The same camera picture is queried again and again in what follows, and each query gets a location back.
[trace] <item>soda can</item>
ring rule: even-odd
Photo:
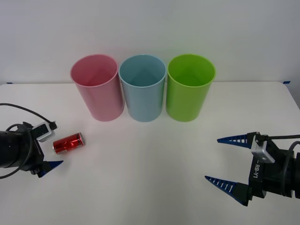
[[[53,150],[56,154],[66,153],[85,145],[82,133],[77,133],[53,142]]]

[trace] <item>robotic arm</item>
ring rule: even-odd
[[[218,139],[218,143],[232,144],[251,149],[251,164],[248,185],[221,180],[209,176],[205,178],[236,201],[248,206],[253,196],[264,198],[267,192],[300,198],[300,153],[294,158],[293,149],[299,141],[294,142],[289,150],[279,149],[274,139],[300,138],[300,135],[267,136],[259,132]]]
[[[28,111],[44,120],[43,123],[33,127],[31,124],[11,125],[6,131],[0,131],[0,168],[17,167],[11,173],[0,176],[0,179],[9,177],[19,170],[30,171],[43,177],[49,171],[57,167],[63,161],[44,161],[44,154],[38,142],[44,142],[54,136],[57,128],[55,122],[47,120],[45,117],[29,109],[18,105],[0,103],[0,105],[12,106]]]

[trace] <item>white wall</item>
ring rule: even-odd
[[[2,0],[0,81],[70,82],[79,58],[197,53],[217,81],[300,81],[299,0]]]

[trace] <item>table surface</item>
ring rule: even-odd
[[[281,83],[214,82],[199,117],[186,123],[165,109],[156,120],[140,123],[126,108],[114,121],[96,121],[73,84],[2,85],[0,102],[55,120],[56,136],[40,145],[45,160],[64,160],[40,179],[20,171],[0,181],[3,225],[299,224],[298,199],[267,193],[245,207],[204,178],[248,183],[252,154],[219,144],[218,138],[253,131],[300,133],[300,110]],[[11,107],[0,112],[1,130],[42,122]],[[59,156],[53,152],[54,140],[77,132],[85,147]],[[276,144],[288,149],[292,142]]]

